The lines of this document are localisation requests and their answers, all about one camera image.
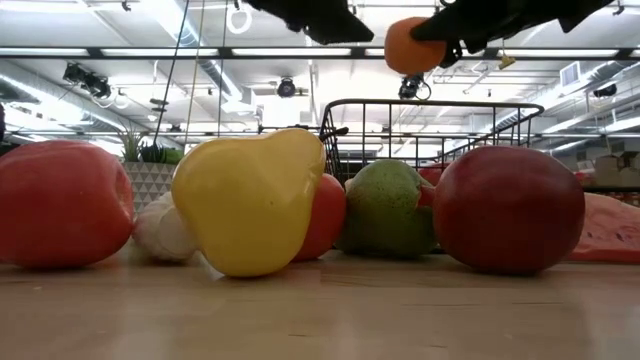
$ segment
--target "white ceiling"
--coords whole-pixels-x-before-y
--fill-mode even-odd
[[[181,17],[180,13],[168,13],[172,8],[162,4],[173,0],[153,0],[156,6],[149,8],[143,3],[149,0],[131,1],[132,12],[120,8],[120,0],[66,0],[26,1],[8,0],[0,2],[0,44],[5,46],[96,46],[96,47],[164,47],[175,46],[174,38],[163,27],[162,19]],[[83,3],[93,11],[80,11]],[[225,29],[224,1],[205,1],[203,42],[208,46],[305,46],[305,37],[286,29],[282,21],[266,13],[252,11],[253,21],[249,30],[235,35]],[[358,16],[375,32],[374,45],[384,43],[387,27],[393,22],[409,16],[428,16],[433,12],[432,1],[427,0],[355,0],[359,5]],[[624,1],[627,10],[613,16],[615,7],[607,7],[588,18],[570,34],[563,34],[557,23],[549,23],[525,31],[506,40],[507,47],[637,47],[640,44],[640,0]],[[199,28],[202,2],[192,1],[189,16]],[[416,7],[398,7],[415,5]],[[239,26],[242,15],[234,16]],[[54,84],[66,87],[62,74],[67,65],[64,60],[12,60],[12,63]],[[132,119],[144,126],[155,127],[147,116],[151,113],[149,99],[161,98],[170,71],[170,61],[158,62],[158,77],[153,86],[153,61],[83,60],[79,62],[87,69],[109,77],[114,88],[120,88],[127,97],[120,97],[109,107],[114,116]],[[277,99],[268,95],[272,85],[283,76],[290,76],[297,86],[311,86],[310,67],[307,60],[225,60],[220,62],[229,76],[239,85],[253,88],[259,95],[257,105],[265,104],[273,109]],[[314,60],[317,72],[316,103],[320,109],[326,103],[341,98],[395,99],[400,85],[400,76],[389,70],[382,60]],[[468,94],[463,91],[477,80],[481,71],[495,68],[497,62],[461,61],[447,70],[437,69],[431,76],[433,95],[431,100],[455,101],[511,101],[522,102],[545,86],[558,80],[558,71],[568,65],[564,61],[518,61],[503,71],[491,72]],[[192,89],[194,105],[190,120],[194,123],[223,123],[241,121],[243,127],[256,126],[253,114],[232,114],[220,110],[219,93],[207,93],[215,89],[211,79],[195,66],[194,61],[176,61],[169,93],[167,123],[181,124],[187,121]],[[80,89],[74,93],[91,100]],[[309,97],[290,101],[287,106],[298,111],[310,109]],[[576,113],[573,110],[553,113],[558,121],[566,120]],[[403,109],[393,112],[394,124],[404,124],[402,131],[465,131],[470,129],[470,114],[486,114],[487,110],[472,109]],[[336,109],[334,120],[354,129],[362,121],[362,110],[358,106]],[[369,108],[368,123],[388,123],[388,109],[384,106]]]

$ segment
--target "red tomato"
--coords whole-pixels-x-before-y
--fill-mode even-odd
[[[432,164],[418,170],[418,173],[423,179],[427,180],[429,184],[436,186],[440,181],[440,176],[442,176],[442,171],[444,171],[443,169],[446,169],[447,166],[449,166],[449,163]]]
[[[340,182],[323,174],[313,198],[304,244],[293,261],[313,260],[329,251],[340,236],[346,212],[347,198]]]
[[[133,229],[127,174],[87,142],[34,143],[1,157],[0,204],[0,259],[26,268],[103,260]]]
[[[442,248],[481,271],[533,274],[575,248],[584,223],[580,183],[539,151],[474,149],[444,171],[434,225]]]

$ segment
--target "wooden floor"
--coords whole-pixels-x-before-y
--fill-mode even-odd
[[[505,278],[331,253],[243,281],[121,263],[0,266],[0,359],[640,359],[640,267]]]

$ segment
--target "ceiling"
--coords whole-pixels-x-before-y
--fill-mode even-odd
[[[354,0],[357,15],[375,32],[372,44],[348,44],[349,46],[382,46],[386,29],[393,22],[410,16],[429,16],[433,13],[432,1],[427,0]],[[640,0],[623,1],[626,10],[614,16],[616,6],[609,6],[588,18],[569,34],[553,22],[524,31],[505,41],[507,48],[636,48],[640,44]],[[188,19],[197,33],[202,29],[200,43],[212,47],[282,47],[318,46],[311,44],[302,34],[288,31],[285,25],[269,14],[251,11],[252,21],[241,34],[229,31],[229,16],[236,27],[242,27],[245,14],[234,14],[233,2],[225,10],[225,1],[191,1]],[[176,26],[182,19],[183,0],[129,1],[130,12],[125,12],[120,0],[66,0],[0,2],[0,44],[2,46],[33,47],[174,47]],[[501,41],[490,44],[502,47]],[[518,61],[518,52],[512,54],[516,63],[504,70],[497,70],[498,61],[460,61],[449,69],[436,69],[428,77],[431,100],[445,101],[495,101],[534,102],[547,108],[544,121],[534,127],[543,132],[549,127],[576,116],[592,112],[611,102],[634,96],[639,89],[635,69],[618,74],[611,79],[618,84],[615,97],[587,100],[581,89],[568,96],[551,94],[558,91],[559,71],[571,61]],[[77,87],[70,88],[62,75],[70,60],[62,59],[9,59],[0,60],[0,75],[11,76],[20,72],[19,81],[31,88],[57,95],[61,102],[68,102],[86,113],[96,112],[98,119],[122,122],[132,121],[143,128],[155,129],[157,120],[150,104],[151,98],[162,98],[172,73],[167,112],[161,129],[171,124],[185,130],[187,122],[191,131],[223,132],[256,131],[258,118],[265,126],[287,126],[296,123],[315,125],[312,113],[322,117],[324,106],[342,98],[397,99],[401,77],[388,69],[383,60],[327,60],[278,59],[265,57],[252,60],[220,60],[225,76],[239,89],[244,89],[243,104],[235,108],[220,93],[219,86],[194,60],[75,60],[85,70],[108,77],[114,95],[106,100],[91,99],[88,93]],[[593,69],[603,62],[582,63],[583,70]],[[304,96],[280,99],[275,86],[282,77],[291,77],[298,88],[305,89]],[[313,89],[313,99],[309,95]],[[508,115],[498,109],[498,120]],[[389,124],[387,106],[369,106],[366,110],[365,131],[379,131]],[[361,105],[339,106],[332,109],[336,123],[349,126],[352,132],[361,132],[363,111]],[[479,107],[394,107],[391,111],[393,130],[398,132],[482,132],[491,123],[492,110]],[[35,125],[36,121],[21,119],[21,131],[60,130],[73,128],[64,119]],[[605,124],[606,116],[600,124]],[[571,127],[574,130],[591,128],[593,119],[586,119]],[[89,131],[108,128],[88,127]],[[15,125],[9,130],[16,130]],[[28,137],[41,140],[37,135]],[[188,142],[198,142],[206,137],[194,136]],[[117,141],[109,150],[117,153]],[[175,138],[171,144],[180,146],[184,139]],[[421,156],[435,155],[440,149],[439,140],[420,150]],[[447,148],[458,144],[448,141]],[[554,142],[545,142],[553,148]]]

